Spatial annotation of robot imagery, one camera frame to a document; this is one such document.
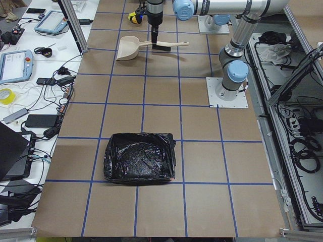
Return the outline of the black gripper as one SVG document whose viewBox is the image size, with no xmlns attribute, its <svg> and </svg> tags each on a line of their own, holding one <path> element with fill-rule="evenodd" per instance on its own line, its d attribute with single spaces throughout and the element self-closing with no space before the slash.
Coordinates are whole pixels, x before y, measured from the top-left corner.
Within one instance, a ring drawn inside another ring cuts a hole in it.
<svg viewBox="0 0 323 242">
<path fill-rule="evenodd" d="M 157 45 L 158 26 L 163 22 L 163 2 L 147 2 L 147 18 L 151 28 L 152 49 Z"/>
</svg>

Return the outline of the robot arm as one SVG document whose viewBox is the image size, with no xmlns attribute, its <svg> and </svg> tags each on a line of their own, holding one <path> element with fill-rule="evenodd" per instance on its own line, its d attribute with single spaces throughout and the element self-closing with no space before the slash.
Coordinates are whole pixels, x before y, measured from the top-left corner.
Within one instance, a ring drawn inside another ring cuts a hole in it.
<svg viewBox="0 0 323 242">
<path fill-rule="evenodd" d="M 260 16 L 256 14 L 243 15 L 229 44 L 220 51 L 223 79 L 216 87 L 216 95 L 224 101 L 236 99 L 240 86 L 249 74 L 249 67 L 241 58 L 259 20 Z"/>
<path fill-rule="evenodd" d="M 187 21 L 192 16 L 239 15 L 234 36 L 225 46 L 225 52 L 232 57 L 241 57 L 253 31 L 262 17 L 281 11 L 288 1 L 281 0 L 244 0 L 244 1 L 173 1 L 173 11 L 177 19 Z"/>
</svg>

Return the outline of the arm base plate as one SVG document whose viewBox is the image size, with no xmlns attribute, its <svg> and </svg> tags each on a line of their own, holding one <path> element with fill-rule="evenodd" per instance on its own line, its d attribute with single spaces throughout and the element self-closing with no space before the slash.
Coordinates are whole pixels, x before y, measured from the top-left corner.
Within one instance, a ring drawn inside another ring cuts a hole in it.
<svg viewBox="0 0 323 242">
<path fill-rule="evenodd" d="M 200 34 L 229 35 L 228 23 L 230 15 L 205 15 L 198 16 Z"/>
<path fill-rule="evenodd" d="M 206 86 L 210 108 L 248 108 L 243 84 L 236 91 L 228 91 L 222 86 L 222 78 L 207 77 Z"/>
</svg>

